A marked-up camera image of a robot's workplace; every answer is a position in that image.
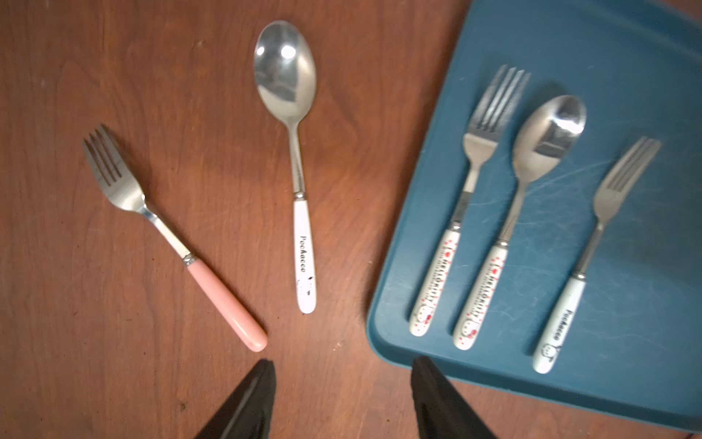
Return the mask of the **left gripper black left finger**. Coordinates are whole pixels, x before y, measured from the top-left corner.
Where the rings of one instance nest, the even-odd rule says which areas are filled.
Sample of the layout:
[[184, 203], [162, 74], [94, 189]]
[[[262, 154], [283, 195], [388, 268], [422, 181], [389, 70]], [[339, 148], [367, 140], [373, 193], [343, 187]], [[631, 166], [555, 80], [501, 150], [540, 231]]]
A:
[[196, 438], [268, 438], [275, 393], [274, 363], [259, 360]]

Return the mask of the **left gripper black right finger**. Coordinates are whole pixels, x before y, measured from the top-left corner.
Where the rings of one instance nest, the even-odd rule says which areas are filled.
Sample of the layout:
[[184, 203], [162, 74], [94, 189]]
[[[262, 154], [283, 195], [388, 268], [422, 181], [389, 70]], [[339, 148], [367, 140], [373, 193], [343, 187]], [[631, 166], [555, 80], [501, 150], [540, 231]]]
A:
[[413, 360], [411, 390], [421, 439], [497, 438], [430, 358]]

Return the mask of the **fork with plain pink handle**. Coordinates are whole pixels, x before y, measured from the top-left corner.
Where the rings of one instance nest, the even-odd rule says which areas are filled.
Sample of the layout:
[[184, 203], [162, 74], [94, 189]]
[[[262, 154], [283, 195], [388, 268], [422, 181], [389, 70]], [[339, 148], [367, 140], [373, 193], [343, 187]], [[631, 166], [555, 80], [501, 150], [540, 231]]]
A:
[[120, 210], [140, 214], [150, 221], [244, 345], [253, 352], [263, 351], [268, 345], [268, 336], [263, 327], [219, 276], [149, 208], [144, 190], [124, 161], [117, 141], [108, 129], [102, 124], [98, 125], [82, 140], [82, 146], [93, 175], [111, 204]]

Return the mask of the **fork with Hello Kitty handle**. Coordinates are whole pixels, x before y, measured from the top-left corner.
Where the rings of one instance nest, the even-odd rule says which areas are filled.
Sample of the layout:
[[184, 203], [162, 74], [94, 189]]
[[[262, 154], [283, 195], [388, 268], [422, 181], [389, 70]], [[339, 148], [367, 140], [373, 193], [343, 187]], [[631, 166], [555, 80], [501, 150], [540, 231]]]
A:
[[409, 314], [409, 332], [415, 337], [424, 336], [433, 323], [459, 247], [464, 217], [475, 193], [481, 167], [495, 153], [529, 79], [530, 73], [527, 71], [501, 66], [473, 111], [463, 137], [464, 153], [469, 161], [468, 174]]

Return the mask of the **spoon with white Pochacco handle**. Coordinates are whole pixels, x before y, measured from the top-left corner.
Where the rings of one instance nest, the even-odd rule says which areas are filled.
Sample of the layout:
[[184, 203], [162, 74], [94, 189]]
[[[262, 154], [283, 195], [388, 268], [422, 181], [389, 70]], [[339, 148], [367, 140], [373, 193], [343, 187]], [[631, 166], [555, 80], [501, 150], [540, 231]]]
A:
[[316, 265], [298, 127], [316, 97], [316, 66], [302, 33], [291, 23], [268, 24], [257, 40], [254, 77], [268, 111], [288, 130], [294, 186], [294, 266], [298, 307], [308, 315], [317, 304]]

